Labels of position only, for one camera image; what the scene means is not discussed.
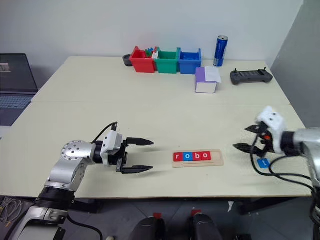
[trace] laptop keyboard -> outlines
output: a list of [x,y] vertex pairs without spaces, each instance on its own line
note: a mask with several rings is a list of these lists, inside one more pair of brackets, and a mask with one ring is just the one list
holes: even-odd
[[24,109],[33,96],[0,96],[0,109]]

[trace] blue cube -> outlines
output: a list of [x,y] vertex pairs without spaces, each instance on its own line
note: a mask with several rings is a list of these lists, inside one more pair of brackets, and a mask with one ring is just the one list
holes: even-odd
[[267,158],[260,158],[260,159],[257,160],[257,162],[258,162],[259,167],[261,169],[267,169],[270,166],[270,162],[269,162],[269,160]]
[[191,151],[187,151],[183,153],[183,161],[184,162],[193,161],[193,156]]

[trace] plastic bin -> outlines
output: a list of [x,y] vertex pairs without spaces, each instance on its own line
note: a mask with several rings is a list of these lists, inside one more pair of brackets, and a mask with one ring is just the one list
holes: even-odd
[[160,74],[176,74],[178,71],[179,48],[176,51],[161,51],[159,47],[158,58],[154,61]]
[[129,58],[137,73],[154,73],[156,71],[156,63],[151,57],[147,57],[144,50],[140,50],[135,46]]
[[181,74],[196,74],[196,68],[201,67],[201,49],[198,52],[179,51],[179,68]]

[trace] blue bin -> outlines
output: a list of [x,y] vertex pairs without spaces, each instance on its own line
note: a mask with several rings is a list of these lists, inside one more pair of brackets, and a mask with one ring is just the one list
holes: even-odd
[[179,51],[179,68],[181,74],[196,74],[196,68],[201,67],[201,49],[198,52],[183,52],[178,47]]

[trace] purple book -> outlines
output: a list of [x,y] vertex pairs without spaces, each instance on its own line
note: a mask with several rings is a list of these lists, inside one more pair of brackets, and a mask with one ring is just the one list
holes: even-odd
[[218,83],[221,83],[221,77],[216,67],[206,66],[195,69],[196,93],[214,94]]

